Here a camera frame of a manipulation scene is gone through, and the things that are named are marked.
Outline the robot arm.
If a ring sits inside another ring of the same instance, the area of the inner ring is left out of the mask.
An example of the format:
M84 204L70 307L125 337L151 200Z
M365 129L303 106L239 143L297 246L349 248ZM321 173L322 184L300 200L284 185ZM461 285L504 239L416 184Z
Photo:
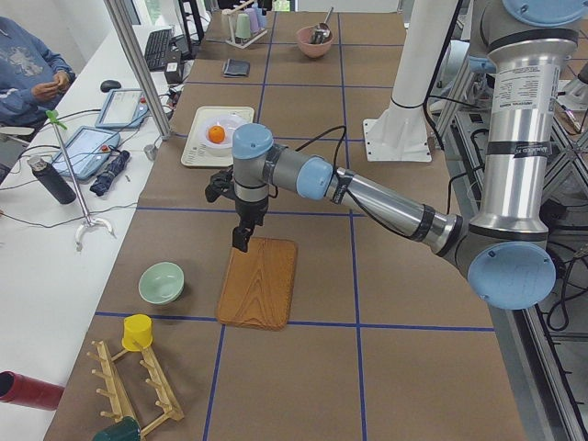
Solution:
M239 224L232 244L245 250L267 211L269 190L329 198L358 209L385 229L424 243L468 280L475 294L503 310L524 310L553 290L557 270L540 219L560 70L576 50L584 1L479 1L471 48L495 68L484 157L459 142L445 148L453 177L479 185L469 218L434 208L340 168L275 143L261 124L233 136L232 182Z

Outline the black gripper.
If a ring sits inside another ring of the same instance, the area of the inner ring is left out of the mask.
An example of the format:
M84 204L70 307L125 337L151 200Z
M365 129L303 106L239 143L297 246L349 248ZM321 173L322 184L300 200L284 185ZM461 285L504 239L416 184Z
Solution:
M254 228L264 225L264 217L267 213L267 200L262 199L251 202L236 199L235 210L240 217L240 222L232 230L232 247L246 253Z

